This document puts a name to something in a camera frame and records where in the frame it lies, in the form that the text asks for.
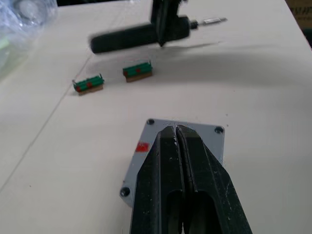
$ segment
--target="white table surface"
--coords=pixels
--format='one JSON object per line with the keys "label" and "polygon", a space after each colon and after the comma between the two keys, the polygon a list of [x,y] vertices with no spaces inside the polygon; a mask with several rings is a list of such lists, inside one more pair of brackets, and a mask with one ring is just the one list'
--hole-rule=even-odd
{"label": "white table surface", "polygon": [[[254,234],[309,233],[312,53],[283,0],[192,0],[224,16],[166,48],[95,56],[91,33],[145,22],[151,2],[63,7],[30,58],[0,80],[0,233],[126,234],[118,192],[150,117],[225,127],[225,168]],[[155,74],[121,69],[151,59]],[[71,80],[102,73],[79,97]]]}

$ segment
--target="plastic bag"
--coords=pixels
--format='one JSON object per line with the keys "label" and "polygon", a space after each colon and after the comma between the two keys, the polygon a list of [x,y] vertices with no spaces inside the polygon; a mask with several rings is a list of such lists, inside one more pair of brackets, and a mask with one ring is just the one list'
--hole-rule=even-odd
{"label": "plastic bag", "polygon": [[56,0],[0,0],[0,70],[12,50],[27,53],[57,8]]}

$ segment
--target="red dot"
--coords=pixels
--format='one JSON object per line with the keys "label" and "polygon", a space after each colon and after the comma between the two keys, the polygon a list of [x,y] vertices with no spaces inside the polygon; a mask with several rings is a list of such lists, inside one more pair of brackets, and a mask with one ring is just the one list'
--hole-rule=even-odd
{"label": "red dot", "polygon": [[136,146],[136,152],[148,152],[149,151],[149,143],[139,142]]}

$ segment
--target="black tool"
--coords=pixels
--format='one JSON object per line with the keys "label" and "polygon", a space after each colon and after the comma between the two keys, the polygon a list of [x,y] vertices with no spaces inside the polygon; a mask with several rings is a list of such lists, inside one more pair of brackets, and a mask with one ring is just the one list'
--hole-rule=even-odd
{"label": "black tool", "polygon": [[112,33],[95,36],[90,41],[95,54],[122,50],[131,47],[179,40],[190,35],[191,29],[226,21],[226,18],[205,19],[203,22],[190,21],[186,16],[178,16],[181,0],[154,0],[151,23]]}
{"label": "black tool", "polygon": [[185,125],[148,120],[120,190],[133,207],[130,234],[181,234],[182,229],[185,234],[252,234],[219,162],[224,129]]}

